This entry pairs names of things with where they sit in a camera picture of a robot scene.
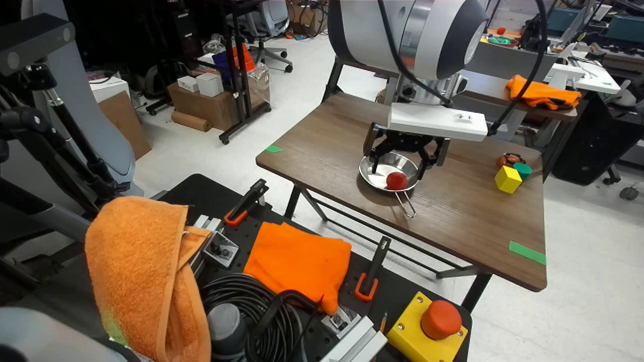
chair wheel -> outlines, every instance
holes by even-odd
[[[620,197],[628,201],[635,200],[635,198],[638,197],[638,195],[639,195],[639,191],[632,187],[624,187],[624,189],[621,190],[620,192]]]

tomato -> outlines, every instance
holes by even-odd
[[[402,172],[392,172],[387,176],[387,188],[389,190],[402,190],[407,187],[409,180]]]

office chair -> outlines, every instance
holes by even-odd
[[[269,37],[276,37],[286,31],[289,27],[289,11],[285,0],[268,0],[258,5],[259,11],[245,14],[238,19],[241,32],[247,36],[250,43],[254,39],[259,40],[259,46],[250,46],[249,51],[255,55],[255,63],[265,62],[269,57],[286,63],[284,71],[293,71],[293,62],[286,59],[287,52],[284,48],[264,48],[264,40]],[[228,16],[229,24],[232,23],[232,16]]]

orange towel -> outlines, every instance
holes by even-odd
[[[510,98],[514,99],[526,84],[526,79],[515,75],[506,87],[510,89]],[[560,90],[547,84],[532,82],[521,96],[528,106],[544,107],[549,110],[571,110],[579,104],[582,94],[578,91]]]
[[[156,362],[207,362],[211,342],[188,259],[210,233],[185,227],[187,206],[114,199],[86,235],[85,253],[108,334]]]
[[[322,299],[322,309],[333,315],[350,256],[351,245],[342,239],[265,222],[243,271],[276,294],[294,289],[312,301]]]

orange clamp handle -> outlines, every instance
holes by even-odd
[[[236,219],[234,219],[234,220],[230,220],[230,219],[228,218],[228,216],[230,216],[230,215],[231,215],[231,212],[232,212],[232,210],[230,210],[230,211],[226,214],[226,216],[224,216],[224,217],[223,217],[223,221],[224,221],[225,223],[227,223],[228,225],[231,225],[231,226],[237,226],[237,225],[239,225],[239,224],[240,224],[240,222],[242,222],[242,220],[243,220],[243,219],[248,215],[248,211],[244,211],[244,212],[242,212],[239,216],[237,216],[237,218],[236,218]]]
[[[358,284],[355,286],[354,294],[361,301],[371,301],[374,298],[376,288],[378,288],[378,279],[374,278],[374,284],[371,286],[371,291],[369,292],[369,295],[365,296],[360,293],[360,287],[362,287],[362,282],[365,278],[366,273],[362,273],[362,275],[360,275],[360,279],[358,279]]]

